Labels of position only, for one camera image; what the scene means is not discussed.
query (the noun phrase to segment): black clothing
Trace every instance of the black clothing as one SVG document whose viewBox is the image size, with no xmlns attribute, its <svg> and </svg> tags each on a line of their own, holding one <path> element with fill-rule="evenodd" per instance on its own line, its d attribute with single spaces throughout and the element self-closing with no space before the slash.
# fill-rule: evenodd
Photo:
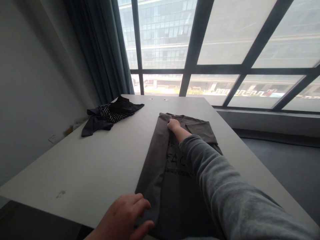
<svg viewBox="0 0 320 240">
<path fill-rule="evenodd" d="M 97 130 L 109 131 L 114 123 L 134 115 L 144 104 L 133 104 L 129 99 L 119 96 L 114 103 L 107 103 L 94 109 L 88 109 L 91 116 L 82 129 L 82 137 L 93 135 Z"/>
</svg>

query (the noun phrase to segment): glass pane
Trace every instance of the glass pane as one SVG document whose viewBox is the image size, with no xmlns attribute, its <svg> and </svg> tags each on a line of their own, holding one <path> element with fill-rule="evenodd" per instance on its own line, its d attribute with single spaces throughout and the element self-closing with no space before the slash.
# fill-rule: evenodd
<svg viewBox="0 0 320 240">
<path fill-rule="evenodd" d="M 314 67 L 320 60 L 320 1 L 294 0 L 254 68 Z"/>
<path fill-rule="evenodd" d="M 320 112 L 320 76 L 302 90 L 283 109 Z"/>
<path fill-rule="evenodd" d="M 135 95 L 140 95 L 140 81 L 138 74 L 131 74 L 133 89 Z"/>
<path fill-rule="evenodd" d="M 144 95 L 179 96 L 182 74 L 144 74 Z"/>
<path fill-rule="evenodd" d="M 222 106 L 238 76 L 192 74 L 187 97 L 204 97 L 211 105 Z"/>
<path fill-rule="evenodd" d="M 196 3 L 138 1 L 142 68 L 184 68 Z"/>
<path fill-rule="evenodd" d="M 215 0 L 198 64 L 241 64 L 275 0 Z"/>
<path fill-rule="evenodd" d="M 118 0 L 122 32 L 130 69 L 138 69 L 131 0 Z"/>
<path fill-rule="evenodd" d="M 229 107 L 272 108 L 303 75 L 247 75 Z"/>
</svg>

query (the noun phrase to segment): window frame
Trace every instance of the window frame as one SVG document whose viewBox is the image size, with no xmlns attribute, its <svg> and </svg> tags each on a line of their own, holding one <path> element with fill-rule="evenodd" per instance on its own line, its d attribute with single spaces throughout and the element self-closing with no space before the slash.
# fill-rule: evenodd
<svg viewBox="0 0 320 240">
<path fill-rule="evenodd" d="M 273 32 L 276 30 L 278 24 L 281 22 L 282 18 L 286 14 L 287 10 L 289 9 L 293 1 L 294 0 L 277 0 L 267 20 L 263 24 L 258 36 L 253 42 L 249 52 L 243 60 L 242 64 L 197 65 L 204 35 L 206 33 L 208 21 L 210 18 L 212 6 L 214 4 L 214 0 L 198 0 L 184 69 L 142 69 L 138 0 L 132 0 L 132 13 L 137 50 L 138 69 L 131 69 L 130 72 L 131 74 L 139 75 L 141 95 L 144 95 L 143 74 L 183 74 L 179 93 L 180 97 L 186 96 L 192 74 L 239 74 L 239 77 L 237 78 L 232 89 L 227 95 L 223 105 L 213 107 L 223 109 L 243 109 L 251 111 L 320 114 L 320 112 L 294 111 L 282 109 L 295 96 L 297 96 L 303 89 L 305 89 L 310 83 L 312 83 L 314 79 L 316 79 L 320 75 L 319 63 L 314 68 L 252 68 L 253 64 L 259 57 L 265 45 L 268 43 Z M 305 75 L 305 77 L 299 80 L 284 96 L 282 96 L 279 99 L 279 101 L 271 109 L 228 106 L 237 89 L 239 88 L 245 77 L 249 74 Z"/>
</svg>

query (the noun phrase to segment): fingers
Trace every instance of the fingers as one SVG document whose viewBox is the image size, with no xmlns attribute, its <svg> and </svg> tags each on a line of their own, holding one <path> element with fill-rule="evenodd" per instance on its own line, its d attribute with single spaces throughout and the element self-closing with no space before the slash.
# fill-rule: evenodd
<svg viewBox="0 0 320 240">
<path fill-rule="evenodd" d="M 134 211 L 135 211 L 135 216 L 141 216 L 144 212 L 145 209 L 150 209 L 151 204 L 147 199 L 140 199 L 135 205 L 134 205 Z"/>
<path fill-rule="evenodd" d="M 151 220 L 145 221 L 133 231 L 129 240 L 142 240 L 153 227 L 154 223 Z"/>
<path fill-rule="evenodd" d="M 138 193 L 138 194 L 135 194 L 135 195 L 132 196 L 132 199 L 130 200 L 130 202 L 132 204 L 135 204 L 142 198 L 143 198 L 143 195 L 141 193 Z"/>
</svg>

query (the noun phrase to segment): white table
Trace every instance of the white table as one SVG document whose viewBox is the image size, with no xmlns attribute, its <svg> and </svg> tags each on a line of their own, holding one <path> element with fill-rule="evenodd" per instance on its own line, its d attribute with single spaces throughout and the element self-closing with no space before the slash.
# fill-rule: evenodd
<svg viewBox="0 0 320 240">
<path fill-rule="evenodd" d="M 223 154 L 240 174 L 289 214 L 320 232 L 204 98 L 123 97 L 145 106 L 111 131 L 100 130 L 82 138 L 82 125 L 4 184 L 0 195 L 94 228 L 115 199 L 135 191 L 159 113 L 169 112 L 209 121 Z"/>
</svg>

